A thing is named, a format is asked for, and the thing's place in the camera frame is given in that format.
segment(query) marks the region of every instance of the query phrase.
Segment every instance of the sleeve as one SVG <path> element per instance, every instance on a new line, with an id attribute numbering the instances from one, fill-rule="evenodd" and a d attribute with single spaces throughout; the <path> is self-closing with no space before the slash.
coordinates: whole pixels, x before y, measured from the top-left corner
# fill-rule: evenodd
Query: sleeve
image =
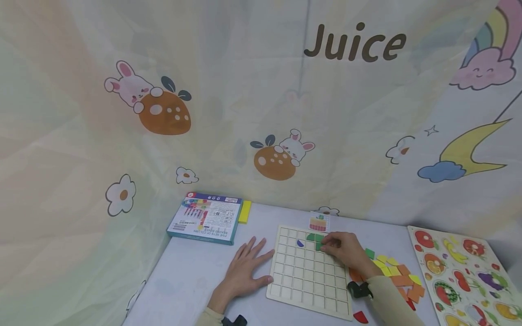
<path id="1" fill-rule="evenodd" d="M 419 316 L 404 301 L 389 277 L 374 276 L 366 281 L 373 294 L 372 306 L 386 325 L 424 325 Z"/>
<path id="2" fill-rule="evenodd" d="M 199 316 L 196 326 L 222 326 L 221 321 L 223 318 L 224 315 L 220 315 L 207 307 Z"/>

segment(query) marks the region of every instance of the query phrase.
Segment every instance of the left hand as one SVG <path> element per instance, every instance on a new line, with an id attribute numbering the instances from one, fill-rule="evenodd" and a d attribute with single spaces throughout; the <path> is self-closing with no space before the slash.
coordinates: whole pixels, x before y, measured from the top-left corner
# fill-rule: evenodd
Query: left hand
<path id="1" fill-rule="evenodd" d="M 233 298 L 248 295 L 274 281 L 270 275 L 265 275 L 258 279 L 252 278 L 254 270 L 274 255 L 274 250 L 272 249 L 264 255 L 257 257 L 265 246 L 266 239 L 263 238 L 254 247 L 255 242 L 256 237 L 252 237 L 248 244 L 243 244 L 236 252 L 225 278 L 216 287 L 208 303 L 208 307 L 213 311 L 223 314 L 228 303 Z"/>

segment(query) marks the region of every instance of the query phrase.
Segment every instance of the banana illustration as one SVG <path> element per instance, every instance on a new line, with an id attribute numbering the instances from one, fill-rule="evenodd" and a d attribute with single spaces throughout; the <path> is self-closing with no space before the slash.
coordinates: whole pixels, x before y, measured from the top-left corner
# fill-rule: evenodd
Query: banana illustration
<path id="1" fill-rule="evenodd" d="M 442 239 L 442 243 L 444 244 L 444 247 L 448 250 L 448 253 L 450 256 L 453 257 L 457 262 L 461 264 L 466 264 L 468 257 L 464 256 L 463 254 L 459 253 L 457 249 L 455 249 L 455 245 L 451 243 L 448 239 Z"/>

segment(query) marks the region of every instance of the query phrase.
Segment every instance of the white table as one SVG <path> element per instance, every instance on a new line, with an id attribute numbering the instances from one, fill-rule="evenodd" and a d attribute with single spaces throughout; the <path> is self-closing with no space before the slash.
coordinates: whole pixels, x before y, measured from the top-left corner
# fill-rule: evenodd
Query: white table
<path id="1" fill-rule="evenodd" d="M 197 240 L 172 238 L 153 270 L 145 288 L 130 311 L 124 326 L 191 326 L 207 305 L 214 289 L 222 280 L 237 249 L 252 236 L 267 239 L 262 253 L 273 248 L 280 224 L 307 228 L 310 213 L 281 207 L 252 204 L 248 224 L 239 224 L 234 246 L 218 245 Z M 405 264 L 412 274 L 422 278 L 421 270 L 408 230 L 404 226 L 332 216 L 331 231 L 351 231 L 357 234 L 363 248 L 376 255 L 387 255 Z M 269 273 L 271 261 L 255 273 Z M 353 312 L 363 310 L 369 325 L 383 324 L 366 299 L 353 300 Z M 437 325 L 435 310 L 429 298 L 421 298 L 417 313 L 427 325 Z M 266 288 L 236 299 L 226 316 L 234 321 L 243 315 L 249 326 L 258 325 L 344 325 L 349 322 L 266 298 Z"/>

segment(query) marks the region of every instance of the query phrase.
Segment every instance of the rabbit illustration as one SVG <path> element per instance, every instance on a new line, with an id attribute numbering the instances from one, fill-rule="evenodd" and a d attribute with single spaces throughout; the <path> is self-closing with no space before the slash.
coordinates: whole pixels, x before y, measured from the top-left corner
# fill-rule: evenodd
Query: rabbit illustration
<path id="1" fill-rule="evenodd" d="M 105 90 L 118 93 L 120 98 L 134 109 L 135 113 L 143 111 L 144 106 L 141 103 L 141 99 L 144 96 L 150 93 L 157 98 L 163 94 L 161 88 L 154 87 L 142 77 L 134 74 L 134 70 L 127 62 L 118 61 L 116 68 L 122 77 L 120 79 L 107 78 L 105 80 Z"/>
<path id="2" fill-rule="evenodd" d="M 315 148 L 312 142 L 301 143 L 301 132 L 297 129 L 290 130 L 290 137 L 283 140 L 279 145 L 274 146 L 274 150 L 278 153 L 286 152 L 292 158 L 292 165 L 299 166 L 299 162 L 309 152 Z"/>

